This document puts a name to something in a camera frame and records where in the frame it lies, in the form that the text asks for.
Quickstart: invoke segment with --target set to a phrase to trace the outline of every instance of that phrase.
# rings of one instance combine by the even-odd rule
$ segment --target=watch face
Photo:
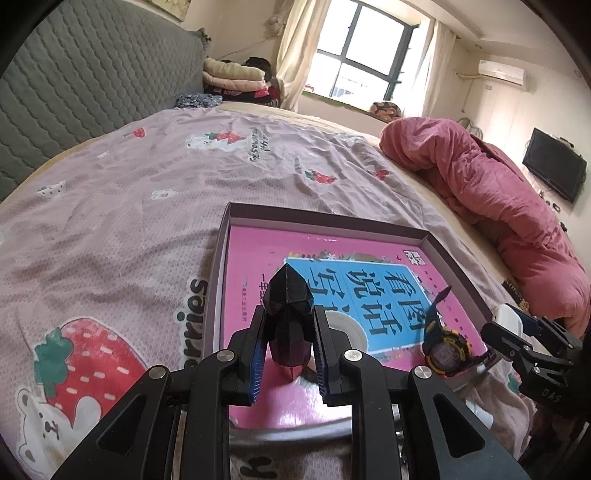
[[[460,365],[460,352],[448,342],[434,345],[429,355],[435,367],[444,372],[455,370]]]

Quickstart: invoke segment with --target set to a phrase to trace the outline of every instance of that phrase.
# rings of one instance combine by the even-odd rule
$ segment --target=window
[[[391,100],[416,26],[358,0],[332,0],[304,90],[363,110]]]

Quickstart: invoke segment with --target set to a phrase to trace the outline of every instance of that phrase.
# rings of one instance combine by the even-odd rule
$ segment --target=strawberry print
[[[336,182],[336,177],[324,175],[323,173],[320,173],[316,170],[306,170],[306,177],[308,177],[310,180],[317,181],[318,183],[330,184]]]
[[[371,174],[377,179],[384,181],[384,179],[390,174],[388,170],[377,170],[371,172]]]
[[[241,140],[246,140],[246,137],[241,137],[240,135],[236,135],[233,132],[223,132],[223,133],[212,132],[210,134],[205,134],[205,136],[209,140],[217,140],[219,142],[221,142],[222,140],[227,140],[228,145],[239,142]]]
[[[138,128],[137,130],[132,131],[130,134],[125,134],[124,137],[128,137],[129,135],[133,135],[137,138],[144,138],[146,136],[146,130],[144,127]]]
[[[72,425],[82,398],[94,398],[103,417],[146,370],[125,340],[91,318],[54,329],[35,347],[35,354],[36,383]]]

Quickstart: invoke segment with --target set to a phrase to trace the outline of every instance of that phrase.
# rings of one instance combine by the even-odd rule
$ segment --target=wall
[[[277,0],[193,0],[182,26],[205,28],[212,38],[209,56],[214,59],[242,63],[248,57],[263,57],[274,66],[281,39],[269,39],[268,20],[277,7]]]
[[[381,120],[351,110],[348,106],[332,105],[306,93],[298,100],[297,112],[302,115],[317,116],[322,120],[334,122],[343,125],[343,127],[378,138],[386,126],[386,123]]]
[[[451,118],[452,120],[459,120],[466,116],[462,112],[464,101],[470,87],[469,82],[462,81],[456,76],[456,72],[465,72],[465,67],[469,62],[470,54],[456,41],[453,46],[452,56],[449,59],[449,64],[443,76],[441,90],[433,112],[431,115],[435,118]]]
[[[455,76],[455,72],[477,74],[481,58],[525,69],[531,78],[530,91],[522,92],[493,80],[472,82]],[[574,72],[563,74],[521,60],[479,56],[455,48],[453,62],[446,72],[434,116],[454,120],[469,117],[482,129],[486,142],[501,148],[518,165],[523,161],[534,127],[568,139],[591,163],[591,91]],[[522,170],[536,190],[547,191],[545,198],[561,207],[557,217],[569,229],[574,250],[591,276],[591,172],[575,204],[571,205],[549,191],[525,167]]]

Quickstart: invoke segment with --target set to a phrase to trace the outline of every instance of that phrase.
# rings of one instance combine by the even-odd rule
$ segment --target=blue label
[[[368,338],[368,353],[423,341],[429,301],[408,267],[371,262],[287,258],[304,277],[314,304],[353,317]]]

